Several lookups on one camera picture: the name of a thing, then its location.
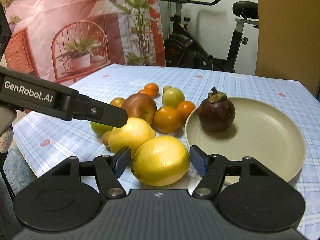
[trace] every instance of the plate rim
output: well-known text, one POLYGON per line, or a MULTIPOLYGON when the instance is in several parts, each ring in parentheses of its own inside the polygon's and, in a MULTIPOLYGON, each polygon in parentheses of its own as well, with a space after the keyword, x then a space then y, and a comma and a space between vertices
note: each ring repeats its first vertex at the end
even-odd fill
MULTIPOLYGON (((236 99, 243 99, 243 100, 248 100, 248 101, 254 101, 254 102, 258 102, 258 103, 262 103, 262 104, 264 104, 264 105, 270 106, 270 107, 276 109, 277 111, 279 111, 281 114, 284 114, 284 115, 294 124, 294 126, 296 127, 297 131, 299 132, 299 134, 300 134, 300 136, 301 136, 301 138, 302 138, 302 142, 303 142, 303 145, 304 145, 303 162, 300 164, 299 169, 298 169, 298 171, 295 172, 294 176, 292 176, 292 177, 291 177, 288 181, 286 181, 286 182, 289 182, 289 181, 291 181, 292 179, 294 179, 294 178, 297 176, 297 174, 301 171, 301 169, 302 169, 302 167, 303 167, 303 165, 304 165, 304 163, 305 163, 305 160, 306 160, 306 143, 305 143, 305 140, 304 140, 304 138, 303 138, 303 134, 302 134, 302 132, 300 131, 300 129, 298 128, 298 126, 296 125, 296 123, 295 123, 289 116, 287 116, 284 112, 280 111, 278 108, 276 108, 276 107, 274 107, 274 106, 272 106, 272 105, 269 105, 269 104, 267 104, 267 103, 265 103, 265 102, 262 102, 262 101, 259 101, 259 100, 255 100, 255 99, 251 99, 251 98, 241 98, 241 97, 228 97, 228 98, 229 98, 229 99, 234 99, 234 98, 236 98, 236 99)), ((191 146, 190 146, 190 143, 189 143, 188 137, 187 137, 187 125, 188 125, 188 122, 189 122, 190 117, 194 114, 195 111, 198 110, 198 108, 199 108, 199 107, 197 107, 196 109, 194 109, 194 110, 191 112, 191 114, 188 116, 188 118, 187 118, 187 120, 186 120, 186 123, 185 123, 185 125, 184 125, 184 136, 185 136, 185 139, 186 139, 188 151, 190 150, 190 147, 191 147, 191 146)), ((227 185, 233 184, 233 183, 227 181, 227 179, 225 179, 224 183, 227 184, 227 185)))

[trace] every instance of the beige plate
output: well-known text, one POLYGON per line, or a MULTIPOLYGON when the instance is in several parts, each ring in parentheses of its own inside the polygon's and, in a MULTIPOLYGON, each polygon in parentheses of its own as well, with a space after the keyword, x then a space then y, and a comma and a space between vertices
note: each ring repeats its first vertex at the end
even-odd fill
MULTIPOLYGON (((306 149, 294 122, 278 109, 247 98, 229 98, 235 106, 233 124, 222 132, 208 132, 201 127, 198 109, 188 117, 185 136, 188 148, 197 145, 207 154, 220 154, 240 161, 252 156, 283 180, 289 181, 300 171, 306 149)), ((239 177, 227 176, 232 184, 239 177)))

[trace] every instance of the exercise bike seat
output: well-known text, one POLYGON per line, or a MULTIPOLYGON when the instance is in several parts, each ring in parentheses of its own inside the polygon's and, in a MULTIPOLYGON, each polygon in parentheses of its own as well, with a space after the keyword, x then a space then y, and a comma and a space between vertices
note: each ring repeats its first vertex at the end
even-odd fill
POLYGON ((233 14, 247 19, 259 19, 258 4, 249 1, 236 2, 232 6, 233 14))

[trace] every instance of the tablecloth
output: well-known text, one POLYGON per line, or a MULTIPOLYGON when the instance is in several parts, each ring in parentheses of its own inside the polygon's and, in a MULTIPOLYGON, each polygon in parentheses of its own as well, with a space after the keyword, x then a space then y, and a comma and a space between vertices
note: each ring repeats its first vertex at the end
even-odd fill
MULTIPOLYGON (((186 100, 197 106, 216 86, 229 97, 244 97, 263 101, 289 116, 303 134, 306 159, 295 188, 306 200, 306 211, 298 230, 309 239, 320 236, 320 103, 298 81, 277 80, 235 73, 207 70, 111 65, 71 85, 71 88, 91 98, 109 103, 115 97, 127 98, 147 83, 155 82, 160 90, 165 85, 181 89, 186 100)), ((158 107, 161 97, 155 99, 158 107)), ((107 150, 90 128, 90 122, 62 121, 31 112, 14 127, 17 145, 37 176, 65 158, 76 155, 80 161, 90 161, 107 150)), ((186 145, 183 133, 175 134, 186 145)), ((96 188, 93 178, 82 178, 96 188)), ((171 186, 187 188, 189 192, 200 181, 190 165, 186 175, 171 186)), ((127 169, 119 179, 124 189, 152 188, 141 184, 127 169)))

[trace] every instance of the backdrop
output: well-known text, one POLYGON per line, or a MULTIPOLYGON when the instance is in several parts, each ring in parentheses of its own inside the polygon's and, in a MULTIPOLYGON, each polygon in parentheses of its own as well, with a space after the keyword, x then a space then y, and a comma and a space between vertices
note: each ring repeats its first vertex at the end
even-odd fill
POLYGON ((69 85, 111 63, 164 65, 158 0, 0 0, 9 68, 69 85))

